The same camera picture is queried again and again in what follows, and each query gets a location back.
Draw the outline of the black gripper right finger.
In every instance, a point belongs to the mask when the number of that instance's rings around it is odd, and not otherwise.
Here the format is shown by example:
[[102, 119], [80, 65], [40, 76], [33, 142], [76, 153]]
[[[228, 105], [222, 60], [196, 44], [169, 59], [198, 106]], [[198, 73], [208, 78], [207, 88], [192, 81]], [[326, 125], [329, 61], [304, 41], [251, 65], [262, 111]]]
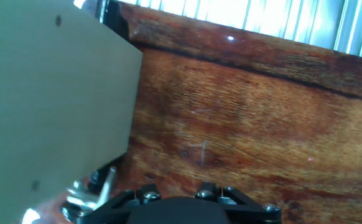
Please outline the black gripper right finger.
[[274, 204], [261, 205], [232, 186], [219, 187], [202, 182], [196, 199], [214, 202], [230, 223], [281, 224], [282, 210]]

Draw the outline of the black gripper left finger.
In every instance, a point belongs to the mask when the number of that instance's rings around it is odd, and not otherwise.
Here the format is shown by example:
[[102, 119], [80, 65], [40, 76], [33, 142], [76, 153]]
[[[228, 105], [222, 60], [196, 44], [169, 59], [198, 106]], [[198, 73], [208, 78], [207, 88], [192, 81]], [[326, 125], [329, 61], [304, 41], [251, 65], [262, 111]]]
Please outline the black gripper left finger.
[[137, 191], [124, 190], [92, 212], [81, 212], [75, 224], [123, 224], [140, 205], [160, 200], [156, 184], [145, 184]]

